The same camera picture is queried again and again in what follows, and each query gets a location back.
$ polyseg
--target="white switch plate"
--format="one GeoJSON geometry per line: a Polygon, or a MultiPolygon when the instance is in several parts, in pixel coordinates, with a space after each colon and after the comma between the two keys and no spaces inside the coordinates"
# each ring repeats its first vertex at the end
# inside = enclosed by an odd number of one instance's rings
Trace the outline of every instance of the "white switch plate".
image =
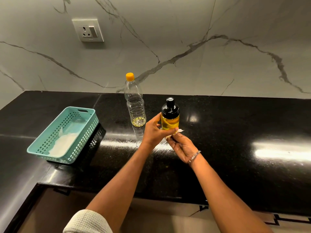
{"type": "Polygon", "coordinates": [[[104,41],[97,19],[73,19],[72,23],[81,42],[104,41]]]}

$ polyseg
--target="kitchen counter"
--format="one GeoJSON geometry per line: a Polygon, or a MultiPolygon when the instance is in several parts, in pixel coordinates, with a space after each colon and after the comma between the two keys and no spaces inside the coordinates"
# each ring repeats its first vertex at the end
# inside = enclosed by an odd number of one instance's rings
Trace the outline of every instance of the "kitchen counter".
{"type": "MultiPolygon", "coordinates": [[[[147,120],[167,95],[144,95],[147,120]]],[[[180,125],[222,180],[251,209],[311,216],[311,100],[174,96],[180,125]]],[[[3,232],[36,183],[99,192],[139,145],[123,94],[26,91],[0,111],[3,232]],[[73,165],[27,146],[67,106],[94,108],[99,125],[73,165]]],[[[167,143],[149,156],[136,197],[208,205],[196,176],[167,143]]]]}

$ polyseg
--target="orange bottle cap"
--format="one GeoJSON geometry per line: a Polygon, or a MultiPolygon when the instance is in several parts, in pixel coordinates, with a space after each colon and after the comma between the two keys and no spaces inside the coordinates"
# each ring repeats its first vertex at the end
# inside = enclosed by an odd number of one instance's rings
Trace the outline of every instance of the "orange bottle cap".
{"type": "Polygon", "coordinates": [[[131,81],[134,81],[134,74],[133,73],[127,73],[126,74],[126,80],[131,82],[131,81]]]}

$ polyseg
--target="basket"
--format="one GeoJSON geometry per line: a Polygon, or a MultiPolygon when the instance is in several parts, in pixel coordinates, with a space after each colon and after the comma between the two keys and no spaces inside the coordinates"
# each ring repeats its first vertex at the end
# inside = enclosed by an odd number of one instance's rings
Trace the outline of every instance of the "basket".
{"type": "Polygon", "coordinates": [[[49,161],[71,164],[80,154],[97,124],[98,118],[94,109],[67,107],[27,148],[27,152],[49,161]],[[64,134],[78,133],[78,136],[63,156],[53,157],[49,154],[49,151],[59,138],[61,129],[64,134]]]}

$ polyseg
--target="person's left arm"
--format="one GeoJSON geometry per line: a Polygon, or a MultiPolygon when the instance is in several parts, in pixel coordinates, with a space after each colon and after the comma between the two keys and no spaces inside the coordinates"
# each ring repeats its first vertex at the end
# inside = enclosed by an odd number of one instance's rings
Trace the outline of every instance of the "person's left arm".
{"type": "Polygon", "coordinates": [[[161,113],[146,123],[144,137],[138,150],[86,208],[102,215],[113,232],[117,232],[121,227],[148,155],[164,137],[178,130],[160,130],[157,124],[160,118],[161,113]]]}

